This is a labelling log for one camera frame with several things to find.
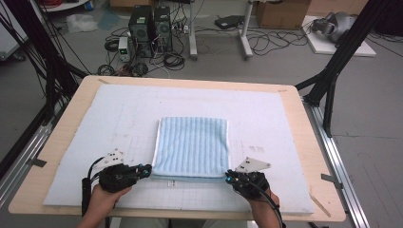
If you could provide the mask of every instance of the gray floor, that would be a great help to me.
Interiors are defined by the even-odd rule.
[[[88,13],[72,9],[56,18],[72,13]],[[90,12],[96,21],[105,16],[104,9]],[[198,18],[198,24],[213,28],[214,17]],[[111,29],[66,34],[72,48],[91,72],[105,63],[105,38],[112,30],[127,25],[119,19]],[[376,40],[383,46],[403,54],[402,43]],[[342,71],[336,87],[332,130],[340,156],[371,227],[403,226],[402,163],[403,58],[367,40],[376,57],[354,57]],[[259,84],[296,85],[319,73],[331,56],[314,54],[311,48],[290,46],[265,56],[243,60],[243,50],[236,35],[198,34],[199,60],[188,58],[180,71],[161,70],[147,77]],[[79,62],[65,48],[68,60]],[[0,159],[10,150],[44,103],[41,87],[28,61],[0,62]],[[300,91],[305,95],[309,89]],[[78,217],[12,215],[10,199],[1,207],[0,227],[73,227]],[[191,221],[183,226],[197,227]],[[287,222],[288,227],[309,227],[305,222]],[[319,223],[330,227],[353,227],[346,219],[341,223]]]

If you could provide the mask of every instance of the cardboard box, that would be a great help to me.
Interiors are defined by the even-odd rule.
[[[310,16],[326,16],[329,12],[345,11],[358,15],[364,9],[368,0],[312,0],[308,8]]]
[[[260,28],[299,29],[311,0],[286,0],[280,4],[259,3],[257,20]]]
[[[109,0],[110,6],[114,9],[130,9],[136,5],[154,6],[155,0]]]

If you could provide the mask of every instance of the white mounting bracket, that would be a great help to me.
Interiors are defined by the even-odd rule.
[[[102,160],[94,164],[94,169],[106,168],[123,162],[124,162],[124,152],[115,149],[115,151],[107,153],[107,155]]]
[[[240,173],[251,173],[270,168],[271,166],[272,165],[270,163],[246,157],[245,161],[235,168],[235,171]]]

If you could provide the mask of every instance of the hand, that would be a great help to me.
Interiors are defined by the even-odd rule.
[[[270,189],[266,190],[267,195],[271,197],[276,205],[279,205],[279,197],[274,194]],[[255,219],[259,228],[279,228],[281,227],[275,211],[267,202],[266,197],[261,197],[259,200],[248,200],[252,209],[252,216]]]
[[[109,193],[104,191],[99,184],[95,185],[92,190],[91,200],[89,201],[86,214],[83,216],[77,228],[97,227],[98,224],[107,217],[119,198],[130,191],[131,188],[132,187],[128,187],[117,193]]]

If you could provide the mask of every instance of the blue striped towel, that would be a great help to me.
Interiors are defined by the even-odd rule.
[[[153,175],[182,181],[224,177],[229,169],[227,136],[228,123],[223,119],[161,118]]]

